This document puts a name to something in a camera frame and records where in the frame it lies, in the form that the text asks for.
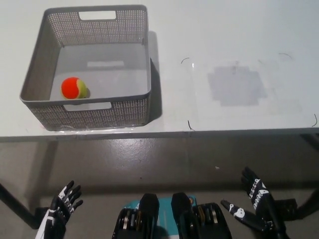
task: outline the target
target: basket mesh side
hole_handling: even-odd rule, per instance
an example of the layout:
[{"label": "basket mesh side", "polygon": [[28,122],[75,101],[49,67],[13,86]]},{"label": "basket mesh side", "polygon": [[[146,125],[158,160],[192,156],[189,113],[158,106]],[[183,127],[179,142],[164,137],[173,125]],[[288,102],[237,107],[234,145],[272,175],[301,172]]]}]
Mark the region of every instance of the basket mesh side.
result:
[{"label": "basket mesh side", "polygon": [[83,21],[78,12],[48,15],[60,46],[142,43],[147,34],[147,13],[143,10],[118,10],[114,20]]},{"label": "basket mesh side", "polygon": [[59,44],[49,22],[46,20],[29,68],[26,87],[23,88],[21,94],[24,100],[43,101],[50,98],[59,52]]},{"label": "basket mesh side", "polygon": [[30,109],[48,130],[73,130],[146,124],[149,106],[148,97],[138,101],[112,103],[112,108],[105,110],[66,111],[63,106]]}]

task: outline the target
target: gray floor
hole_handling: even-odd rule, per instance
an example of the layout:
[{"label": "gray floor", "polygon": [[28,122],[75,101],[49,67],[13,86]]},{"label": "gray floor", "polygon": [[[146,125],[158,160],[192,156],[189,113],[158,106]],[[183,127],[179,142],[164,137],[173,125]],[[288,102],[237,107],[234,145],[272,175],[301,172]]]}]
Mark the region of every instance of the gray floor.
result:
[{"label": "gray floor", "polygon": [[[301,204],[319,185],[319,154],[298,136],[125,139],[0,144],[0,183],[27,207],[48,206],[70,180],[83,187],[84,205],[66,239],[111,238],[121,207],[144,192],[186,191],[199,203],[225,198],[251,209],[239,191],[249,165],[276,199]],[[224,210],[234,239],[257,238]],[[292,239],[316,238],[319,213],[287,223]],[[32,239],[29,229],[0,203],[0,238]]]}]

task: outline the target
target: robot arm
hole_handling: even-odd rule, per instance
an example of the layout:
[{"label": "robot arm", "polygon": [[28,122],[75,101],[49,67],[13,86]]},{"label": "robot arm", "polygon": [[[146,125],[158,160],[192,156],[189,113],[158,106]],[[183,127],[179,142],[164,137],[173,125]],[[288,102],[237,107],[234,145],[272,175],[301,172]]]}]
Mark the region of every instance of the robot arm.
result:
[{"label": "robot arm", "polygon": [[35,239],[63,239],[67,222],[76,208],[83,203],[82,200],[75,203],[81,196],[81,186],[72,189],[73,185],[74,181],[71,181],[53,198]]}]

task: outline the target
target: white table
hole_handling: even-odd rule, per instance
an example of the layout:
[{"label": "white table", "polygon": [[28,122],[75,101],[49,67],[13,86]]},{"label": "white table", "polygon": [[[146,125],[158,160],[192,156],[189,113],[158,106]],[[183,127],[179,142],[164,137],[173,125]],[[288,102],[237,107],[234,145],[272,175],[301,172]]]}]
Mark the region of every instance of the white table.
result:
[{"label": "white table", "polygon": [[[43,12],[104,4],[148,7],[162,115],[137,128],[47,131],[19,99]],[[4,0],[0,140],[319,132],[318,11],[315,0]]]}]

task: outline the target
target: tennis ball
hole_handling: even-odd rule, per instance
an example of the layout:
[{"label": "tennis ball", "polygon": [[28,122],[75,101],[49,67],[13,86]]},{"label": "tennis ball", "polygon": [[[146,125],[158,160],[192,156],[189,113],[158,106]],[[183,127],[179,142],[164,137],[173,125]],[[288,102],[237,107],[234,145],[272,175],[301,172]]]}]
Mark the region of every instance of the tennis ball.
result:
[{"label": "tennis ball", "polygon": [[85,98],[88,90],[85,83],[77,77],[69,77],[61,84],[61,94],[66,99],[81,99]]}]

